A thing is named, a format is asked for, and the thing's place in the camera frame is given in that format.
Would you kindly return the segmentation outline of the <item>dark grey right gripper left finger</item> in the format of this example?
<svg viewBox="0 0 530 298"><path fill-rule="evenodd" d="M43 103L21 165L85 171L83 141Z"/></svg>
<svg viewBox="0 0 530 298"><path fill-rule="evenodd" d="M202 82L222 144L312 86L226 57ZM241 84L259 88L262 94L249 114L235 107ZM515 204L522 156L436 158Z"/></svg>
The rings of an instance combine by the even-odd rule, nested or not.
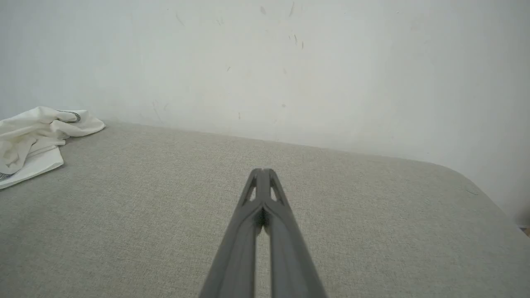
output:
<svg viewBox="0 0 530 298"><path fill-rule="evenodd" d="M258 191L260 168L251 171L210 266L200 298L253 298L256 239L263 226Z"/></svg>

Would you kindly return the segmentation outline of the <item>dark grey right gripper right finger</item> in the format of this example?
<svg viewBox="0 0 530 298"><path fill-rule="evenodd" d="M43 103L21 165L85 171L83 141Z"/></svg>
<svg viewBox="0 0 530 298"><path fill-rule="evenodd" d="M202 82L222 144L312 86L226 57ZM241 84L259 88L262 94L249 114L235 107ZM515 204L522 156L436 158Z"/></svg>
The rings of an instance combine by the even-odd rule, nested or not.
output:
<svg viewBox="0 0 530 298"><path fill-rule="evenodd" d="M265 169L263 209L270 237L271 296L326 298L327 294L276 172Z"/></svg>

